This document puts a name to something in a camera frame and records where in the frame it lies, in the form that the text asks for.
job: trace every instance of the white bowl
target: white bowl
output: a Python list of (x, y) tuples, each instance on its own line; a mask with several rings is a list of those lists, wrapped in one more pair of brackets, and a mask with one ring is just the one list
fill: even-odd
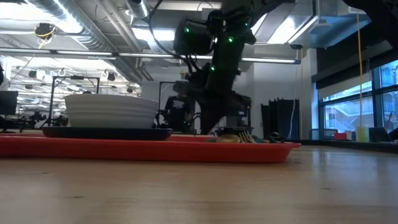
[(151, 128), (158, 104), (118, 95), (68, 95), (69, 122), (84, 128)]

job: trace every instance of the table surface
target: table surface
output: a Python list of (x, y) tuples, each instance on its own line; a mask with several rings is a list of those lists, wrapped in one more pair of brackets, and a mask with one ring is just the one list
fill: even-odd
[(398, 156), (295, 149), (284, 164), (2, 159), (2, 224), (397, 223)]

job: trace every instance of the red object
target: red object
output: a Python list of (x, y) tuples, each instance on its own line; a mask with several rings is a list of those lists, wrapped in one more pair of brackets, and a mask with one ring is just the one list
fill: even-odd
[(168, 141), (46, 138), (0, 134), (0, 157), (61, 157), (185, 162), (284, 162), (301, 145), (204, 142), (210, 137), (171, 136)]
[(335, 133), (335, 140), (347, 140), (347, 133)]

